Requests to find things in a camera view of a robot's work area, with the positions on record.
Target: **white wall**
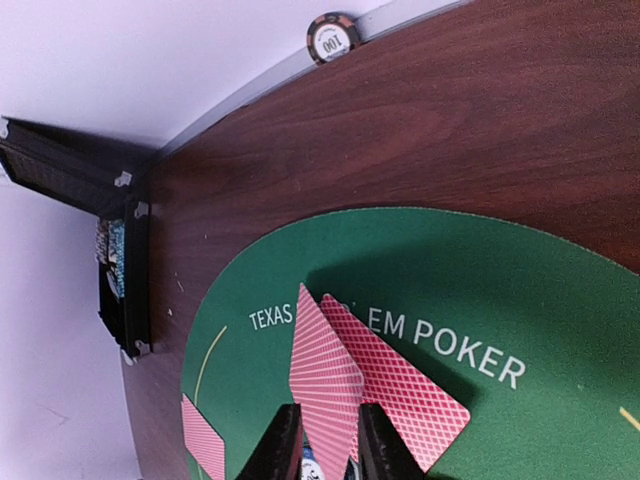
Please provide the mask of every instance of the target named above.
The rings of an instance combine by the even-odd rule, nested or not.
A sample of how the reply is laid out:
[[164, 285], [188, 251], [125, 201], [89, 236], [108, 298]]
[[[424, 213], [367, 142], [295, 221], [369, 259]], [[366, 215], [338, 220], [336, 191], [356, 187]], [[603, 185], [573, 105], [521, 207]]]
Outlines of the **white wall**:
[[1, 0], [0, 115], [161, 147], [304, 48], [318, 15], [388, 1]]
[[139, 478], [95, 221], [0, 186], [0, 480]]

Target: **wooden table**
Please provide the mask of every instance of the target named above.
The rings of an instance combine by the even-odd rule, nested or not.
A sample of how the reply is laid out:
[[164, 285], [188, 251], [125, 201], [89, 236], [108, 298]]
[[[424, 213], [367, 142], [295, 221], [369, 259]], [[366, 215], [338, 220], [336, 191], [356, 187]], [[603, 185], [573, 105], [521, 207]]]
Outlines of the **wooden table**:
[[429, 206], [545, 230], [640, 272], [640, 7], [605, 3], [479, 0], [323, 66], [157, 169], [156, 353], [124, 367], [145, 480], [188, 478], [187, 335], [225, 265], [279, 226]]

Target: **poker table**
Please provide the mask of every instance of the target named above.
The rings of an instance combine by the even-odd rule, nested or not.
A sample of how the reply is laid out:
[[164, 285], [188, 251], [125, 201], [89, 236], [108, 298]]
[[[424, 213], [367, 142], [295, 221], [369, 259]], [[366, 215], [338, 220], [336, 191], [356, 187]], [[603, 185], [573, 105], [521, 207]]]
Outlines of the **poker table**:
[[[255, 347], [250, 378], [275, 382], [259, 417], [238, 410], [256, 420], [249, 438], [275, 413], [275, 396], [290, 400], [281, 371], [293, 327], [272, 322], [276, 307], [283, 321], [285, 305], [295, 315], [300, 282], [316, 298], [355, 302], [367, 326], [468, 405], [471, 423], [433, 475], [468, 480], [477, 461], [487, 469], [474, 479], [494, 478], [494, 468], [540, 478], [531, 465], [554, 477], [547, 462], [564, 452], [575, 470], [556, 478], [625, 478], [640, 437], [620, 410], [640, 416], [628, 286], [640, 272], [639, 9], [472, 2], [298, 78], [154, 168], [154, 354], [123, 367], [144, 478], [193, 476], [180, 404], [194, 380], [183, 373], [201, 366], [214, 327], [228, 326], [198, 399], [212, 423], [215, 409], [200, 402], [225, 389], [216, 373], [227, 378], [219, 362], [229, 349]], [[427, 210], [353, 220], [356, 233], [338, 221], [377, 207]], [[400, 228], [397, 215], [424, 218]], [[349, 250], [355, 243], [301, 250], [318, 246], [300, 234], [322, 222], [329, 244], [355, 234], [362, 254]], [[297, 267], [267, 258], [283, 251]], [[200, 330], [205, 318], [213, 331]], [[203, 338], [189, 340], [194, 326]], [[280, 347], [260, 353], [268, 340]], [[493, 434], [480, 444], [482, 432]], [[596, 433], [607, 442], [586, 445]]]

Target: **dark wood surface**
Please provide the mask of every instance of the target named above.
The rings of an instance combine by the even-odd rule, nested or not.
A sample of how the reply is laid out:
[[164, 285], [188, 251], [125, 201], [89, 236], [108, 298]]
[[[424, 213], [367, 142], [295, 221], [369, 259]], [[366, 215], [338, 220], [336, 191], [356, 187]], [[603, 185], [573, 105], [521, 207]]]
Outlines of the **dark wood surface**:
[[352, 206], [453, 209], [639, 272], [639, 46], [634, 1], [477, 1], [314, 71], [160, 166], [156, 353], [124, 369], [145, 480], [188, 478], [187, 335], [222, 268], [279, 226]]

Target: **green poker mat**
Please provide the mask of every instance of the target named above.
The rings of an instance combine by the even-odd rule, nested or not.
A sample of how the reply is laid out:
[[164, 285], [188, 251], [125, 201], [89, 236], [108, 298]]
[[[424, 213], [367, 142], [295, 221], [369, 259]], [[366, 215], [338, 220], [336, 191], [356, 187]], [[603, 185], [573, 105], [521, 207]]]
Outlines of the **green poker mat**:
[[204, 298], [182, 391], [224, 439], [227, 479], [293, 401], [301, 282], [470, 410], [427, 478], [640, 478], [640, 277], [501, 220], [370, 208], [263, 237]]

